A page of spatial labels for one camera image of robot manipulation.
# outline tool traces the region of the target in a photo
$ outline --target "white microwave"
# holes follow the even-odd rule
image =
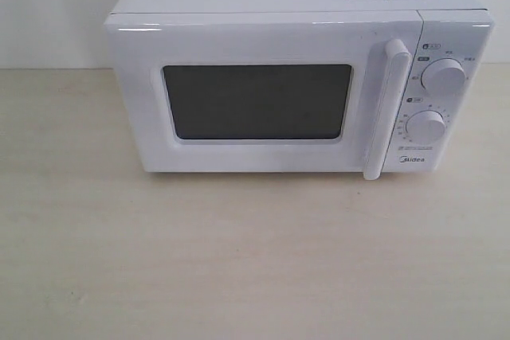
[[[150,172],[434,170],[492,30],[476,0],[120,0]]]

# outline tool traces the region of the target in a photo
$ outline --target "wall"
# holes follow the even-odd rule
[[[510,62],[507,0],[481,0],[498,28],[487,62]],[[101,25],[116,0],[0,0],[0,68],[108,67]]]

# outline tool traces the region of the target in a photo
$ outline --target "knob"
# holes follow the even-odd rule
[[[423,88],[432,96],[454,95],[464,88],[464,84],[464,69],[454,59],[436,61],[422,75]]]
[[[434,143],[445,134],[445,120],[436,111],[422,111],[407,121],[406,131],[414,143]]]

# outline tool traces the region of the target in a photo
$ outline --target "door handle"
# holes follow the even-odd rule
[[[363,170],[366,180],[379,178],[383,171],[412,61],[411,54],[400,39],[388,41],[385,52],[387,62],[382,83],[381,102],[377,111],[367,162]]]

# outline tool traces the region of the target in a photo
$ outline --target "midea logo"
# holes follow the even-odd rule
[[[403,155],[400,158],[400,163],[406,163],[406,162],[425,162],[424,158],[416,158],[416,157],[407,157],[406,155]]]

